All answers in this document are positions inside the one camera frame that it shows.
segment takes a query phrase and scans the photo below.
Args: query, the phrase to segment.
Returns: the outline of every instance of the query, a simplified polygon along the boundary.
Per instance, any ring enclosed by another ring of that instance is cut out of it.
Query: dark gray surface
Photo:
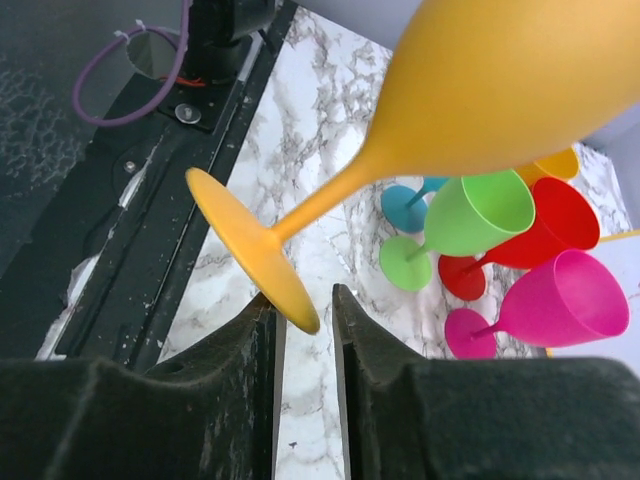
[[[0,275],[93,134],[71,108],[80,70],[115,30],[136,19],[175,29],[179,12],[180,0],[2,2]],[[87,84],[87,111],[104,115],[132,73],[122,48]]]

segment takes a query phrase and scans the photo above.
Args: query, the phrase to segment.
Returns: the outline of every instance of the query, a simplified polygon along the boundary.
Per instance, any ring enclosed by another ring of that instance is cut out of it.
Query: tabletop
[[[343,168],[360,147],[391,52],[299,8],[233,170],[228,188],[264,225],[272,225]],[[245,101],[258,99],[245,98]],[[630,230],[609,159],[577,144],[575,187],[591,202],[603,235]],[[315,336],[288,325],[279,479],[342,479],[344,465],[333,337],[331,289],[349,286],[376,321],[429,358],[452,358],[443,338],[447,314],[464,303],[437,275],[418,293],[393,287],[378,264],[381,243],[397,232],[380,196],[389,185],[418,188],[420,178],[370,185],[312,223],[286,253],[320,312]],[[487,293],[466,304],[494,322],[505,292],[522,272],[485,267]],[[161,360],[232,319],[257,289],[213,231],[197,259],[163,346]],[[500,333],[500,357],[533,350]]]

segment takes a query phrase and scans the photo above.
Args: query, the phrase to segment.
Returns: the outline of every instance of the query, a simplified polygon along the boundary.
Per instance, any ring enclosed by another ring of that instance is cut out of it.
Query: red cup base
[[[452,311],[444,324],[444,337],[454,357],[461,360],[494,358],[498,350],[495,335],[472,337],[472,334],[488,326],[482,315],[469,308]]]
[[[476,263],[474,257],[448,257],[441,255],[438,260],[438,273],[442,284],[461,300],[478,300],[487,288],[482,267],[464,272],[465,268]]]

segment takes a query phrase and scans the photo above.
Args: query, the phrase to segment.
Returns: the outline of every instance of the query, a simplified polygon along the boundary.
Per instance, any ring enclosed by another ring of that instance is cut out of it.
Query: purple cable
[[[88,122],[92,125],[96,125],[98,127],[119,127],[122,125],[126,125],[127,123],[131,123],[139,118],[144,117],[148,113],[152,112],[156,109],[160,102],[164,100],[164,98],[169,94],[169,91],[173,87],[173,84],[176,82],[178,75],[180,74],[180,68],[182,68],[182,62],[184,61],[185,53],[187,52],[187,39],[188,39],[188,30],[189,30],[189,5],[191,0],[182,0],[182,18],[180,20],[180,40],[178,41],[178,45],[176,46],[171,36],[158,27],[136,27],[121,37],[118,37],[114,42],[110,45],[107,45],[98,55],[96,55],[78,76],[75,85],[73,86],[73,94],[72,94],[72,104],[73,109],[76,111],[78,116],[83,119],[85,122]],[[110,119],[101,119],[95,118],[91,115],[87,114],[82,108],[80,103],[80,94],[82,93],[82,88],[87,80],[89,74],[93,71],[94,68],[111,52],[113,52],[120,44],[127,41],[127,38],[130,38],[138,33],[149,31],[153,33],[157,33],[162,36],[166,40],[171,43],[171,45],[176,47],[176,56],[173,62],[173,67],[171,67],[171,71],[167,76],[164,85],[158,90],[158,93],[147,103],[144,107],[136,110],[135,112],[129,113],[124,117],[120,118],[110,118]]]

